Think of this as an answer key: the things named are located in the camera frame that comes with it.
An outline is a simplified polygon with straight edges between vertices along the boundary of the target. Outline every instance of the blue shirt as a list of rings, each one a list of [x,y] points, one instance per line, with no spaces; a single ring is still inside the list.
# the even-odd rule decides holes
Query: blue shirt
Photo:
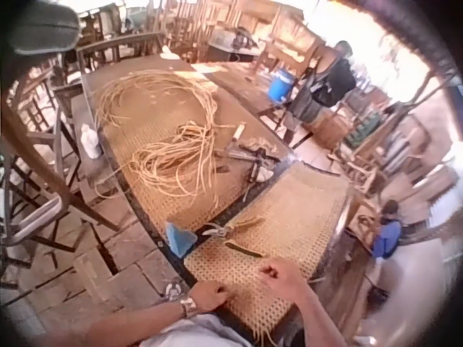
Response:
[[[395,220],[381,226],[381,232],[373,242],[373,257],[389,257],[390,252],[394,250],[397,242],[399,242],[402,226],[399,221]]]

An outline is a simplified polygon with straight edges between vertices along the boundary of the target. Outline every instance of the blue bucket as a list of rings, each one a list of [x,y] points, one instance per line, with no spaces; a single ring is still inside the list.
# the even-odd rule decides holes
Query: blue bucket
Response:
[[[273,79],[270,87],[268,89],[268,97],[274,103],[283,103],[289,92],[291,92],[291,87],[294,84],[296,77],[290,74],[285,69],[280,69]]]

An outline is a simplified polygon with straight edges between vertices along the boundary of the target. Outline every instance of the black backpack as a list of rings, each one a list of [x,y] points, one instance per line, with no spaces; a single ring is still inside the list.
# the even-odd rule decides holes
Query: black backpack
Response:
[[[312,97],[325,107],[336,105],[357,84],[346,59],[337,61],[321,82],[322,86],[313,92]]]

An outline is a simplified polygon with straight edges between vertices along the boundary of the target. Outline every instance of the blue sponge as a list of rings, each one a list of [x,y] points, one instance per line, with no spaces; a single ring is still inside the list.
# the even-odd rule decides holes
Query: blue sponge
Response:
[[[197,241],[196,234],[178,229],[173,223],[166,222],[167,241],[171,251],[182,258]]]

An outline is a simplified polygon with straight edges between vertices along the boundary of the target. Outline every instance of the blue object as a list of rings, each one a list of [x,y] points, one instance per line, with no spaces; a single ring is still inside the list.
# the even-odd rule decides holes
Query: blue object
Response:
[[[166,223],[167,242],[171,251],[182,258],[197,241],[196,234],[191,231],[180,230],[173,223]]]
[[[268,97],[275,103],[283,103],[291,92],[296,77],[285,69],[280,69],[268,89]]]
[[[402,225],[397,220],[381,226],[381,232],[373,242],[373,257],[389,258],[397,247],[401,231]]]

